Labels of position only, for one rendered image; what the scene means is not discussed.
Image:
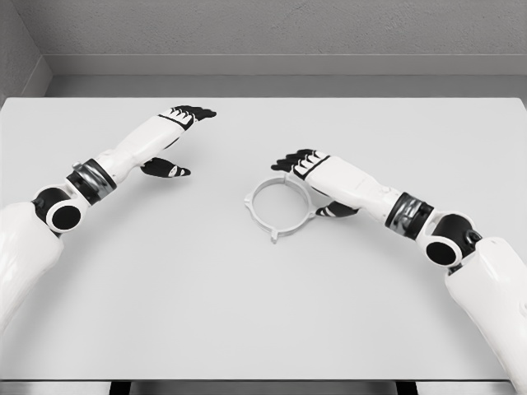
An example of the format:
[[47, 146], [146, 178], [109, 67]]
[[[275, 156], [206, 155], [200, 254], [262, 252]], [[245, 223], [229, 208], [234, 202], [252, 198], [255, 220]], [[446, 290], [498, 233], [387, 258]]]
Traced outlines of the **left robot hand striped fingers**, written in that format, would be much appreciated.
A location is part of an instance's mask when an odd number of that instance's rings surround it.
[[149, 118], [114, 149], [110, 155], [114, 162], [108, 169], [109, 174], [117, 184], [135, 167], [160, 178], [189, 176], [190, 170], [157, 155], [177, 142], [194, 123], [216, 115], [210, 109], [178, 105]]

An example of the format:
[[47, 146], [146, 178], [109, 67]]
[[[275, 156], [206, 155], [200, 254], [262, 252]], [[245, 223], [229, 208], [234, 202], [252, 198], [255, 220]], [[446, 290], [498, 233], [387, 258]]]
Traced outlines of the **right robot hand striped fingers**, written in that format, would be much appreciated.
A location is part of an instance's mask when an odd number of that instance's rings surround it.
[[376, 220], [383, 221], [389, 213], [389, 205], [382, 198], [381, 185], [366, 172], [337, 156], [302, 149], [277, 160], [271, 169], [294, 174], [332, 199], [330, 204], [316, 210], [317, 216], [352, 216], [364, 209]]

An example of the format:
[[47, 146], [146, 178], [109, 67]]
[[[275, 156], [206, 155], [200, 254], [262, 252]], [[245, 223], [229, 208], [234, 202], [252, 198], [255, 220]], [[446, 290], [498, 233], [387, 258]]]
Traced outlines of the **white round PVC pipe clamp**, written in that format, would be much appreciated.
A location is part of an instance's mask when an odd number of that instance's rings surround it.
[[[264, 221], [262, 217], [257, 213], [254, 205], [256, 197], [264, 189], [275, 184], [287, 186], [288, 188], [291, 188], [292, 190], [299, 193], [303, 198], [307, 206], [306, 212], [300, 222], [296, 225], [279, 229], [275, 225], [271, 225], [268, 222]], [[273, 244], [276, 244], [278, 240], [282, 237], [296, 233], [298, 230], [303, 228], [309, 221], [315, 218], [315, 206], [312, 203], [312, 199], [308, 190], [299, 182], [293, 180], [292, 177], [287, 174], [263, 180], [257, 187], [255, 187], [250, 193], [245, 196], [244, 204], [245, 207], [249, 210], [252, 220], [261, 230], [264, 230], [269, 234], [270, 240]]]

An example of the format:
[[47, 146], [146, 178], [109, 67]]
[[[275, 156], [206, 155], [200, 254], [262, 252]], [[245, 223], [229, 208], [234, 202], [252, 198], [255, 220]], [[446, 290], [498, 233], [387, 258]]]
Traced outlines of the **wide white table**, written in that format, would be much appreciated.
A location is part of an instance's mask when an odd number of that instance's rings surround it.
[[365, 212], [273, 243], [245, 196], [302, 148], [470, 216], [527, 260], [518, 99], [186, 99], [215, 118], [63, 237], [0, 341], [0, 379], [499, 380], [445, 270]]

